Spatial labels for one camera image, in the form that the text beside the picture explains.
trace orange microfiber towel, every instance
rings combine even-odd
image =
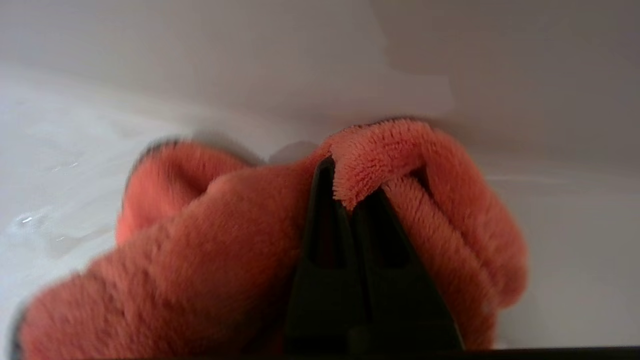
[[[394,120],[343,130],[282,166],[249,167],[195,142],[154,147],[131,174],[116,249],[27,308],[22,358],[277,349],[314,169],[327,156],[347,209],[384,189],[466,347],[490,348],[498,311],[525,289],[525,243],[459,144]]]

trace microfiber cloth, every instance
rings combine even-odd
[[[22,358],[280,351],[314,169],[327,156],[334,197],[352,210],[381,187],[466,348],[492,347],[498,312],[525,290],[525,243],[463,147],[402,119],[345,129],[289,165],[251,167],[190,141],[155,146],[130,176],[116,248],[27,307]]]

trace white wall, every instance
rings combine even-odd
[[[264,158],[431,117],[531,244],[531,289],[501,336],[637,344],[638,18],[633,0],[0,0],[0,75]]]

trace clip jaw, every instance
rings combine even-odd
[[[420,354],[463,348],[456,324],[382,190],[349,220],[334,162],[316,168],[287,314],[289,354]]]

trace white surface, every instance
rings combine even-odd
[[[528,237],[507,345],[638,344],[639,14],[592,0],[0,0],[0,325],[111,246],[150,139],[215,132],[287,161],[350,124],[420,115],[469,147]]]

